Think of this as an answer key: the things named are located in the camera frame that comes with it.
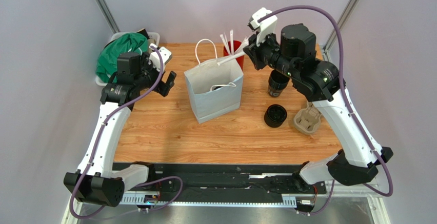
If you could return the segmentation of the stack of black cups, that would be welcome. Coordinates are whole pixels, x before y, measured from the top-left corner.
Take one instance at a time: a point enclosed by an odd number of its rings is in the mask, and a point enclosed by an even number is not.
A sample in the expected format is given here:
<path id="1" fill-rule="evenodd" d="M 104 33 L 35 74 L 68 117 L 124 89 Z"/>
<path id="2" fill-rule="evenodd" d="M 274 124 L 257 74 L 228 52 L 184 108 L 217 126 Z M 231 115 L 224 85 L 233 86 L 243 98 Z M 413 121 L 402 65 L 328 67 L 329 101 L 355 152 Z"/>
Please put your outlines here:
<path id="1" fill-rule="evenodd" d="M 279 97 L 282 91 L 287 87 L 290 78 L 283 75 L 281 72 L 272 70 L 268 79 L 267 93 L 271 97 Z"/>

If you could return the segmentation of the stack of black lids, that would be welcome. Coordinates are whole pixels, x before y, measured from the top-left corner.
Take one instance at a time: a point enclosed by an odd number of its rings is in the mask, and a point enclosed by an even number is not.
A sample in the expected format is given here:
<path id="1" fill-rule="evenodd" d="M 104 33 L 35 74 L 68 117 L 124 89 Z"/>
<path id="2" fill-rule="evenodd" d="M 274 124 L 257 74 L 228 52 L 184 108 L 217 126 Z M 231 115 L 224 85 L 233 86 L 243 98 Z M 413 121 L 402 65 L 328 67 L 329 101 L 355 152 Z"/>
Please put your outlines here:
<path id="1" fill-rule="evenodd" d="M 278 128 L 284 123 L 287 116 L 287 111 L 283 106 L 273 104 L 267 108 L 264 114 L 264 122 L 269 127 Z"/>

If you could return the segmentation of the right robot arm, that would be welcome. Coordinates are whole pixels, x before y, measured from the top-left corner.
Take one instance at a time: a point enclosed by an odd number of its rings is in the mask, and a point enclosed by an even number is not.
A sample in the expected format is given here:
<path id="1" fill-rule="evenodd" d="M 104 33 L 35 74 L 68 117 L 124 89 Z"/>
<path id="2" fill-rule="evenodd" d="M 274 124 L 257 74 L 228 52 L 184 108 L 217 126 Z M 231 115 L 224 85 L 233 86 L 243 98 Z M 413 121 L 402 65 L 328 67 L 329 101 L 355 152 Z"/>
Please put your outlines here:
<path id="1" fill-rule="evenodd" d="M 308 185 L 336 180 L 345 186 L 367 184 L 378 174 L 393 151 L 377 142 L 368 145 L 354 119 L 352 104 L 342 97 L 338 68 L 316 57 L 316 36 L 303 24 L 285 26 L 276 40 L 272 26 L 251 26 L 253 35 L 244 52 L 257 70 L 268 66 L 292 81 L 293 87 L 328 121 L 342 145 L 335 155 L 305 162 L 296 172 L 298 182 Z"/>

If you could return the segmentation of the white paper bag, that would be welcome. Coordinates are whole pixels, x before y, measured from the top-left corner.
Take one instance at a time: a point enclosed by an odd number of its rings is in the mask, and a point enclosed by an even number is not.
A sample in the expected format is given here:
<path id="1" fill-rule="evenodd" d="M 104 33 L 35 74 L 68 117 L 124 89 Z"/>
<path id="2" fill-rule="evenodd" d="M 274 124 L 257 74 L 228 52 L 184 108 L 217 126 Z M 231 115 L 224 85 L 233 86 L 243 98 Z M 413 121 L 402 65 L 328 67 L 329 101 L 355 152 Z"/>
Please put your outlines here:
<path id="1" fill-rule="evenodd" d="M 192 112 L 202 124 L 240 108 L 244 74 L 236 59 L 218 64 L 224 57 L 200 61 L 184 72 Z"/>

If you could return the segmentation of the single white straw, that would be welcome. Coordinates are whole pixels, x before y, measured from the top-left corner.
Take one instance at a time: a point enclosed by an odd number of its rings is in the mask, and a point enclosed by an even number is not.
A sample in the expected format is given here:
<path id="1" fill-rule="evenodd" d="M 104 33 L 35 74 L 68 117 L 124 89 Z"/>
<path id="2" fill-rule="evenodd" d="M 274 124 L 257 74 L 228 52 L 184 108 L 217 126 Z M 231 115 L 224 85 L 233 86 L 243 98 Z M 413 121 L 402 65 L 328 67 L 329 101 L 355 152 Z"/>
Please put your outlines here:
<path id="1" fill-rule="evenodd" d="M 244 56 L 245 54 L 246 53 L 242 51 L 242 52 L 239 52 L 239 53 L 237 53 L 235 55 L 226 56 L 224 59 L 217 61 L 217 64 L 220 66 L 220 65 L 222 65 L 222 64 L 224 64 L 224 63 L 226 63 L 228 61 L 231 61 L 233 59 L 237 59 L 237 58 L 239 58 L 241 56 Z"/>

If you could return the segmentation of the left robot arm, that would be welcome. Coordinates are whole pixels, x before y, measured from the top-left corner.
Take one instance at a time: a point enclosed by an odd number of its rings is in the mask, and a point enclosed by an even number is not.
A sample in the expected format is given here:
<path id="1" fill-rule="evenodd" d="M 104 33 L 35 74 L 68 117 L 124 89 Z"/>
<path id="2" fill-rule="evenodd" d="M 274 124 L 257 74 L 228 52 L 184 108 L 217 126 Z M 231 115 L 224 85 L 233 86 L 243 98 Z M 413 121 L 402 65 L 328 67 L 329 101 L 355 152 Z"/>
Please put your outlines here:
<path id="1" fill-rule="evenodd" d="M 66 173 L 64 177 L 64 185 L 75 200 L 116 207 L 126 191 L 146 183 L 154 175 L 154 165 L 147 162 L 134 162 L 114 172 L 113 159 L 140 92 L 154 91 L 165 97 L 174 86 L 175 72 L 171 71 L 165 82 L 162 80 L 171 59 L 172 53 L 167 50 L 119 55 L 117 70 L 102 89 L 99 118 L 89 148 L 76 172 Z"/>

